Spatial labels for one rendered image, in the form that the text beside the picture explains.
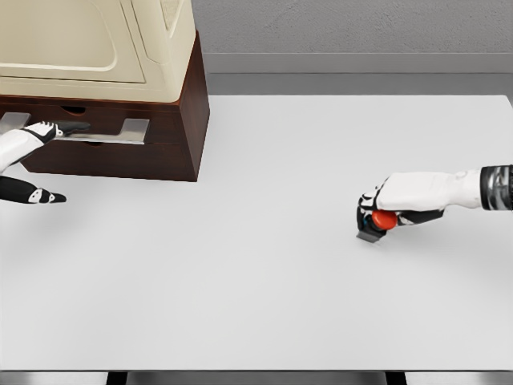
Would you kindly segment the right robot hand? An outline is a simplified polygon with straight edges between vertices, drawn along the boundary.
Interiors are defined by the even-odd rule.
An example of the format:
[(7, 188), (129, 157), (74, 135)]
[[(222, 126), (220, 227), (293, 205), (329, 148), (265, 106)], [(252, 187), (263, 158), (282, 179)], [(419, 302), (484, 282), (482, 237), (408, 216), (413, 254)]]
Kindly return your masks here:
[(443, 216), (448, 205), (458, 200), (461, 181), (442, 172), (398, 172), (387, 177), (357, 203), (357, 228), (382, 235), (372, 214), (381, 210), (396, 216), (397, 224), (419, 225)]

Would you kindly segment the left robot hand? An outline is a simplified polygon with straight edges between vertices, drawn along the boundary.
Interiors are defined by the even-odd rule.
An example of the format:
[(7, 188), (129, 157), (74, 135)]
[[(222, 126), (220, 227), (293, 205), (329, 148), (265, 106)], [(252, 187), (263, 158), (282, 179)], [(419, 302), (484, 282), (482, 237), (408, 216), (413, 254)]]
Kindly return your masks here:
[(3, 172), (52, 140), (68, 136), (75, 131), (88, 130), (90, 127), (91, 125), (86, 122), (41, 121), (1, 135), (0, 201), (28, 205), (66, 202), (67, 198), (63, 194), (49, 192), (27, 181), (4, 176)]

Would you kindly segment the red button switch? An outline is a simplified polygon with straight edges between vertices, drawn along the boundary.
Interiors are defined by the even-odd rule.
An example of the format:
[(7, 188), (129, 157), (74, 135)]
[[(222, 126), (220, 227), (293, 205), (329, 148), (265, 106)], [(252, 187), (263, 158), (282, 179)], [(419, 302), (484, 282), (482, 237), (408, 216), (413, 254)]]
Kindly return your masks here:
[(357, 210), (357, 238), (369, 243), (381, 240), (387, 231), (398, 224), (396, 213), (385, 210), (374, 210), (363, 213)]

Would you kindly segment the cream and brown wooden cabinet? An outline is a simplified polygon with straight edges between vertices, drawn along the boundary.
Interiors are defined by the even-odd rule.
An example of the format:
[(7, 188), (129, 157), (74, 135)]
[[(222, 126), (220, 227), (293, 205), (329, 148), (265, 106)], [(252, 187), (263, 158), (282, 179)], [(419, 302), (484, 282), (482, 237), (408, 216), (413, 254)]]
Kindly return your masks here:
[(179, 145), (198, 178), (209, 116), (192, 0), (0, 0), (0, 135), (86, 122), (56, 140)]

